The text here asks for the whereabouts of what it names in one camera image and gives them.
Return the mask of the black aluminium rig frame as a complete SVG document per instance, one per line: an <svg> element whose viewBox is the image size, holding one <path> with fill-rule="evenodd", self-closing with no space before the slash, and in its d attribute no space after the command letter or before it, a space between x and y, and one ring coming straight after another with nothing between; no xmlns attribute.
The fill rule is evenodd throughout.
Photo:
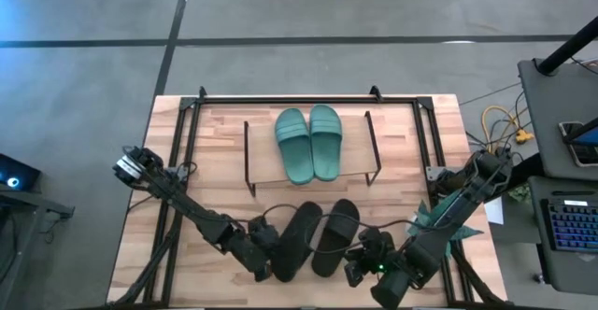
<svg viewBox="0 0 598 310"><path fill-rule="evenodd" d="M236 218L265 213L279 228L287 225L292 207L306 201L324 210L342 198L353 201L363 221L379 224L396 240L406 235L406 219L427 198L427 165L460 167L471 149L465 137L457 99L452 94L385 95L208 95L199 108L179 112L175 95L158 97L144 144L162 158L181 161L186 152L197 164L189 193L199 204ZM253 198L245 182L244 122L274 124L286 107L307 112L323 103L340 116L372 116L382 169L371 186L364 175L341 176L334 182L313 181L302 187L288 182L257 184ZM189 221L181 224L178 254L172 271L169 305L173 308L361 308L376 302L369 275L357 288L342 271L328 278L309 266L283 283L269 278L257 283L231 255L208 245Z"/></svg>

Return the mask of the small green leafy plant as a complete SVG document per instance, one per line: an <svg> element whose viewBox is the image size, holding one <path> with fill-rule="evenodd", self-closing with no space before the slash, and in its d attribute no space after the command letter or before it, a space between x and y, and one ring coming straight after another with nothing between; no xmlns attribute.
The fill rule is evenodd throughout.
<svg viewBox="0 0 598 310"><path fill-rule="evenodd" d="M531 190L528 184L522 184L515 189L512 189L507 195L517 203L528 204L532 199Z"/></svg>

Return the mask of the black round pole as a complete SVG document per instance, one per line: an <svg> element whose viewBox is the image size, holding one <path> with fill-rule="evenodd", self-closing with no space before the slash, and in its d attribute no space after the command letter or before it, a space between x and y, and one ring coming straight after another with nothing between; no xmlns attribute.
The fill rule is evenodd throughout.
<svg viewBox="0 0 598 310"><path fill-rule="evenodd" d="M580 29L575 35L564 42L541 62L535 61L536 70L544 75L551 76L567 60L584 49L592 40L598 37L598 16Z"/></svg>

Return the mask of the smartphone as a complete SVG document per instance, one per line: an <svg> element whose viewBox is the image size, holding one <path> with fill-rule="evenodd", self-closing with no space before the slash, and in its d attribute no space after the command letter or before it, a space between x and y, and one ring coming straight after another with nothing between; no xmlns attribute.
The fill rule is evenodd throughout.
<svg viewBox="0 0 598 310"><path fill-rule="evenodd" d="M572 158L578 166L598 166L598 147L568 144L563 140L564 132L561 123L559 124L559 129L562 134L562 141L569 148Z"/></svg>

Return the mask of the white paper sheet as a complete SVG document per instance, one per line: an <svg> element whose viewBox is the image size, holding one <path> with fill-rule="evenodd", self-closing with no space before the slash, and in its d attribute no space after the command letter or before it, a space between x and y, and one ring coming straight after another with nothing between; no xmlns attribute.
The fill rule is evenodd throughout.
<svg viewBox="0 0 598 310"><path fill-rule="evenodd" d="M489 223L503 225L505 223L502 197L499 196L484 204Z"/></svg>

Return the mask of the green plant in white pot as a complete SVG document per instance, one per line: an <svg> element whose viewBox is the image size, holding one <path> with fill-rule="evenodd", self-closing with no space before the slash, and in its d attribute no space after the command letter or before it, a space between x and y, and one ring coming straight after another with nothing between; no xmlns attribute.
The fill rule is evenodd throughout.
<svg viewBox="0 0 598 310"><path fill-rule="evenodd" d="M413 236L419 231L427 231L429 228L434 228L434 223L438 220L445 209L449 207L449 199L442 199L434 208L428 209L425 202L421 202L416 215L412 218L414 223L419 224L419 227L411 225L406 227L406 234ZM448 258L451 253L451 243L454 241L463 240L475 235L482 234L482 231L472 229L468 226L461 226L456 233L454 233L445 246L445 256Z"/></svg>

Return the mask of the black desk crossbar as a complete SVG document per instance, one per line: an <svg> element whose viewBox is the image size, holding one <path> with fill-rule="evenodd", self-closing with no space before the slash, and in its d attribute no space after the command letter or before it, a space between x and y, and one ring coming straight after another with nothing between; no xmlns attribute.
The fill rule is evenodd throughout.
<svg viewBox="0 0 598 310"><path fill-rule="evenodd" d="M511 177L508 183L501 189L498 189L493 196L486 198L485 203L488 203L496 198L499 198L504 193L508 193L511 190L523 185L530 176L544 176L545 170L544 165L539 153L535 153L533 156L524 159L517 165L512 167Z"/></svg>

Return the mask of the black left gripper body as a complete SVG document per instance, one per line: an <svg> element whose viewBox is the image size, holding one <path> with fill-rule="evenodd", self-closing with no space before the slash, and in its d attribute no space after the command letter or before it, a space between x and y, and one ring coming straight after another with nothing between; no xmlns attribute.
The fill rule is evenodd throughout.
<svg viewBox="0 0 598 310"><path fill-rule="evenodd" d="M249 239L249 234L241 230L233 232L232 254L250 273L254 273L270 261L270 254L265 254L254 245Z"/></svg>

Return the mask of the grey side table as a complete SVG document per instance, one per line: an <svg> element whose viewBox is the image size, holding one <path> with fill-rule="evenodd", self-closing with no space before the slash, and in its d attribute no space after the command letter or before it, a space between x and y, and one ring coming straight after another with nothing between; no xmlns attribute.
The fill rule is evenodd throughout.
<svg viewBox="0 0 598 310"><path fill-rule="evenodd" d="M13 243L13 256L8 260L8 268L0 274L0 310L6 310L15 287L22 281L26 263L35 249L35 238L39 235L42 223L48 213L54 213L59 219L69 219L73 216L75 207L67 206L43 198L40 193L0 189L0 206L8 205L13 208L12 216L18 213L30 215L30 220L16 232Z"/></svg>

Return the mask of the green rubber slide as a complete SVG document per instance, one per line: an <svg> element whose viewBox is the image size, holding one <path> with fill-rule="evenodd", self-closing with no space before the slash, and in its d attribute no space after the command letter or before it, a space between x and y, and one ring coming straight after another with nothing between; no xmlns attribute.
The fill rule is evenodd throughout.
<svg viewBox="0 0 598 310"><path fill-rule="evenodd" d="M341 119L331 107L315 105L309 125L314 175L320 181L334 181L340 173Z"/></svg>
<svg viewBox="0 0 598 310"><path fill-rule="evenodd" d="M314 177L309 131L303 113L288 108L275 122L275 137L287 178L293 185L305 185Z"/></svg>

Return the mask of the black device with blue light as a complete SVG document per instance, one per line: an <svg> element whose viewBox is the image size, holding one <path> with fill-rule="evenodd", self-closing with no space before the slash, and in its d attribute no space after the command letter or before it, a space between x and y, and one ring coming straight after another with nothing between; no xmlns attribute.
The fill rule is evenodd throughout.
<svg viewBox="0 0 598 310"><path fill-rule="evenodd" d="M13 190L31 190L40 174L38 169L0 153L0 184Z"/></svg>

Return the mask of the black rubber slide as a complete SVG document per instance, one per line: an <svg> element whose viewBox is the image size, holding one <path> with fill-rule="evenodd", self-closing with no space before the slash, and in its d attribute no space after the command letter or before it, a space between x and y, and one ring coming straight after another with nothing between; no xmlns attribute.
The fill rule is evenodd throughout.
<svg viewBox="0 0 598 310"><path fill-rule="evenodd" d="M359 221L360 213L352 201L341 199L335 203L312 260L316 275L330 277L335 273L359 228Z"/></svg>
<svg viewBox="0 0 598 310"><path fill-rule="evenodd" d="M280 282L290 282L311 254L308 245L315 232L313 223L322 209L313 202L301 204L280 236L279 249L271 259L272 273Z"/></svg>

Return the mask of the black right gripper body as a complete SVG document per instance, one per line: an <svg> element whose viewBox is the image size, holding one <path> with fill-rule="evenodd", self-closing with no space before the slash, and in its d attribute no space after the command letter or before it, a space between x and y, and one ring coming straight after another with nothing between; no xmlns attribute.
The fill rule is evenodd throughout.
<svg viewBox="0 0 598 310"><path fill-rule="evenodd" d="M387 251L384 254L365 254L363 255L369 259L370 261L370 274L377 275L377 274L385 274L394 268L394 264L392 263L392 256L395 249L395 244L392 238L392 235L387 232L388 234L388 244L387 244Z"/></svg>

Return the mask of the wooden shelf black metal legs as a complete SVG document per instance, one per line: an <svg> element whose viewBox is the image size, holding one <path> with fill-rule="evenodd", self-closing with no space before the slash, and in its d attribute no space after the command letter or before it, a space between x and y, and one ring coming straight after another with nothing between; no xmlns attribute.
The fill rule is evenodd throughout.
<svg viewBox="0 0 598 310"><path fill-rule="evenodd" d="M372 116L341 116L343 140L340 151L340 176L364 175L371 186L382 169ZM274 124L250 126L244 122L244 178L256 197L257 184L287 182Z"/></svg>

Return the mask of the backlit black keyboard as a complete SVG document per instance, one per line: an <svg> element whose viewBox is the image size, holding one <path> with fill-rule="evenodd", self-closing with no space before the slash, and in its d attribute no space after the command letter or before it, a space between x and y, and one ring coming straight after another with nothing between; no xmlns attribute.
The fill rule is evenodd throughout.
<svg viewBox="0 0 598 310"><path fill-rule="evenodd" d="M553 250L598 253L598 201L545 199L540 205Z"/></svg>

